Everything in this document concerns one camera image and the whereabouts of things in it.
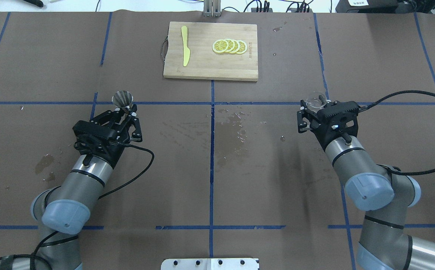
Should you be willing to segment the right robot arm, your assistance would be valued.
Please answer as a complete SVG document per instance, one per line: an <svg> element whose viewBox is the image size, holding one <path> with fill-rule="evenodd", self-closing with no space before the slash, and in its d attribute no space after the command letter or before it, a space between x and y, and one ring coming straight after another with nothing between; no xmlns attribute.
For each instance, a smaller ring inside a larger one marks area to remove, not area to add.
<svg viewBox="0 0 435 270"><path fill-rule="evenodd" d="M365 212L356 261L365 270L435 270L435 242L404 233L422 191L409 173L376 164L357 138L360 106L300 101L298 132L311 131L355 207Z"/></svg>

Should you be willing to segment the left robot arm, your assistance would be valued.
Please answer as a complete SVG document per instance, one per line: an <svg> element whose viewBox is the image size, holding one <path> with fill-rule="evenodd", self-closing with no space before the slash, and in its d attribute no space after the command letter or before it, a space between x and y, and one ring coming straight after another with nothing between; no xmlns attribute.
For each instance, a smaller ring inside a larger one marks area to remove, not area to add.
<svg viewBox="0 0 435 270"><path fill-rule="evenodd" d="M30 254L0 257L0 270L81 270L79 233L124 149L142 142L137 106L107 110L72 128L79 158L64 182L39 194L31 205L40 242Z"/></svg>

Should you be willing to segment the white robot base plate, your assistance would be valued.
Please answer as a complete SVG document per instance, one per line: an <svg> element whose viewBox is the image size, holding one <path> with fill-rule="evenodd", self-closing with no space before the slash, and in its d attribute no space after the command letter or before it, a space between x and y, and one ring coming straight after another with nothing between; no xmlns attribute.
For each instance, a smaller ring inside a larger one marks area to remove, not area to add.
<svg viewBox="0 0 435 270"><path fill-rule="evenodd" d="M172 258L161 263L161 270L259 270L257 258Z"/></svg>

